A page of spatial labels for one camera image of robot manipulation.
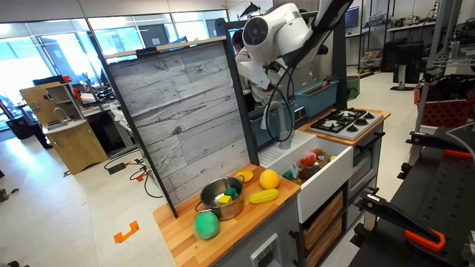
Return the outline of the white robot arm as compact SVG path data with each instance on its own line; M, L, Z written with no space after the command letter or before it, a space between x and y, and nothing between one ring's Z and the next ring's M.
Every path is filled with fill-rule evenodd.
M264 69L282 60L295 69L307 56L316 54L334 29L343 21L353 0L324 0L315 20L304 21L295 4L284 4L266 16L249 18L242 41L249 59L238 64L238 73L260 88L270 79Z

